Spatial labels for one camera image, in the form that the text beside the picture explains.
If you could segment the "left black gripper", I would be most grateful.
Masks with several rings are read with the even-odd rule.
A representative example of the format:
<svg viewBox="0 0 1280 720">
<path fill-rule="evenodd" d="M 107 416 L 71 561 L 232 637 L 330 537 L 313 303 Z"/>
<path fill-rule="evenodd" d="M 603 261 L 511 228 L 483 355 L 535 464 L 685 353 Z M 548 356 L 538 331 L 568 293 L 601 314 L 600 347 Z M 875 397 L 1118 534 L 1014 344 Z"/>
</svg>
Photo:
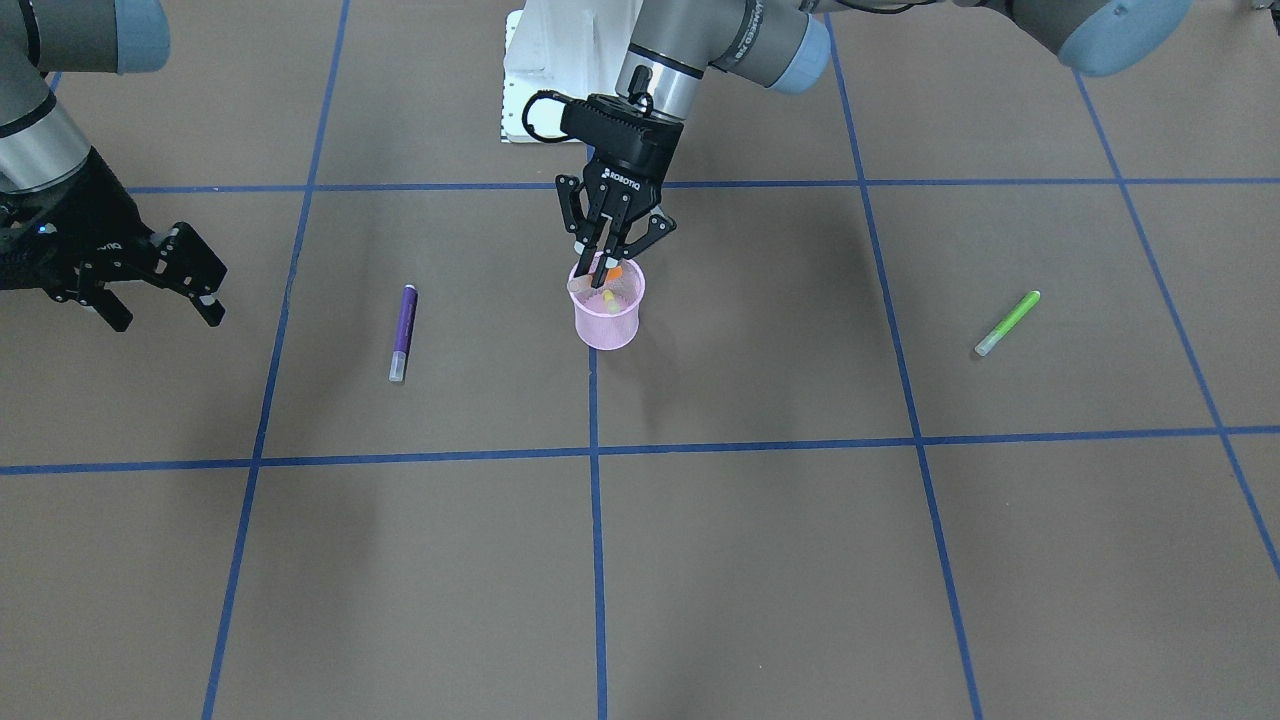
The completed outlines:
<svg viewBox="0 0 1280 720">
<path fill-rule="evenodd" d="M 634 260 L 678 228 L 655 208 L 685 124 L 660 113 L 646 115 L 621 97 L 593 94 L 564 102 L 559 129 L 593 149 L 582 179 L 557 176 L 556 192 L 579 255 L 570 290 L 596 291 L 604 287 L 609 266 Z M 634 222 L 608 218 L 649 211 L 637 240 L 628 240 Z"/>
</svg>

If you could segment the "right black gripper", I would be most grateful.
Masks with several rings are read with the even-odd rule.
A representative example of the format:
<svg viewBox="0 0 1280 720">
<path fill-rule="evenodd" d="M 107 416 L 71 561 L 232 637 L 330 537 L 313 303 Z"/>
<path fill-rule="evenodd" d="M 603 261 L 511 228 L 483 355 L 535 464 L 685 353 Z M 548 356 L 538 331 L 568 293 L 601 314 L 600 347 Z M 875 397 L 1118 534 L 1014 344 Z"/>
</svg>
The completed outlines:
<svg viewBox="0 0 1280 720">
<path fill-rule="evenodd" d="M 64 181 L 3 195 L 1 290 L 45 290 L 58 304 L 95 311 L 125 332 L 133 314 L 99 278 L 145 281 L 191 302 L 210 327 L 227 310 L 218 291 L 227 265 L 188 223 L 155 233 L 97 149 Z"/>
</svg>

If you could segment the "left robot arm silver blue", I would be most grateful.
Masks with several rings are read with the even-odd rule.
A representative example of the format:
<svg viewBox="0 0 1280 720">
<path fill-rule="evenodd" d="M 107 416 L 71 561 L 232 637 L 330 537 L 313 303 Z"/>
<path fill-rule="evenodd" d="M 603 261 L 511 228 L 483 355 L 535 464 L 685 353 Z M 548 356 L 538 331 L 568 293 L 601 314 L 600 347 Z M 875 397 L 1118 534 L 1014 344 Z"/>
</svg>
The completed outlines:
<svg viewBox="0 0 1280 720">
<path fill-rule="evenodd" d="M 675 231 L 660 192 L 708 70 L 777 94 L 803 94 L 826 72 L 829 31 L 820 15 L 896 15 L 911 1 L 645 1 L 614 87 L 586 97 L 553 90 L 534 102 L 563 106 L 559 141 L 593 150 L 581 176 L 558 176 L 564 228 L 579 261 L 573 291 L 598 290 L 617 266 Z M 987 1 L 1061 64 L 1084 76 L 1125 70 L 1166 41 L 1188 1 Z"/>
</svg>

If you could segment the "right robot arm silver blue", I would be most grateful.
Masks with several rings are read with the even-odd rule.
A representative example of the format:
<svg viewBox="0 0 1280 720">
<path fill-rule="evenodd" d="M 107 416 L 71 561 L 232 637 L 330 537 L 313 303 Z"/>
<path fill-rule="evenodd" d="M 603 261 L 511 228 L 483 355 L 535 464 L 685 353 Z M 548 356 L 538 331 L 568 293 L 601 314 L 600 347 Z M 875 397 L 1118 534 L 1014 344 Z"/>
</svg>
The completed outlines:
<svg viewBox="0 0 1280 720">
<path fill-rule="evenodd" d="M 145 223 L 52 86 L 55 74 L 151 73 L 170 53 L 159 1 L 3 3 L 3 290 L 41 291 L 123 332 L 133 316 L 113 284 L 143 282 L 221 324 L 224 261 L 188 223 Z"/>
</svg>

